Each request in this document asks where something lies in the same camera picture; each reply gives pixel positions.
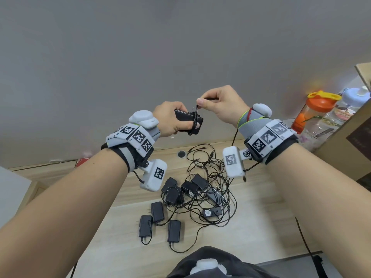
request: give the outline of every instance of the wearable wrist device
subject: wearable wrist device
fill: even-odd
[[[137,111],[129,118],[128,124],[107,136],[106,143],[101,147],[117,153],[127,164],[129,172],[137,168],[143,170],[140,187],[149,191],[160,189],[167,169],[167,164],[160,159],[148,161],[154,150],[153,145],[160,137],[158,123],[152,112]]]
[[[257,103],[239,119],[237,127],[245,138],[247,149],[239,150],[231,146],[223,150],[228,177],[245,175],[244,159],[267,164],[291,144],[298,142],[295,131],[278,119],[270,119],[271,115],[268,106]]]

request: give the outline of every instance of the forearm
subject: forearm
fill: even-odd
[[[125,162],[104,149],[27,205],[0,230],[0,277],[66,277],[127,173]]]
[[[371,193],[298,144],[267,165],[295,216],[345,277],[371,276]]]

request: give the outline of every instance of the orange bottle lid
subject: orange bottle lid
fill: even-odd
[[[308,95],[306,104],[315,111],[327,113],[335,107],[338,100],[341,100],[341,96],[338,94],[317,91]]]

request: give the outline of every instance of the orange water bottle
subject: orange water bottle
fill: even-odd
[[[341,100],[341,96],[338,94],[325,93],[323,91],[310,93],[303,109],[296,117],[291,128],[298,134],[301,134],[305,126],[305,121],[316,116],[322,118],[335,107],[338,100]]]

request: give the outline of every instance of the left hand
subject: left hand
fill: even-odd
[[[188,112],[181,102],[164,102],[155,108],[153,116],[159,121],[157,127],[160,130],[161,137],[171,136],[180,130],[192,129],[193,121],[179,121],[175,116],[175,109]]]

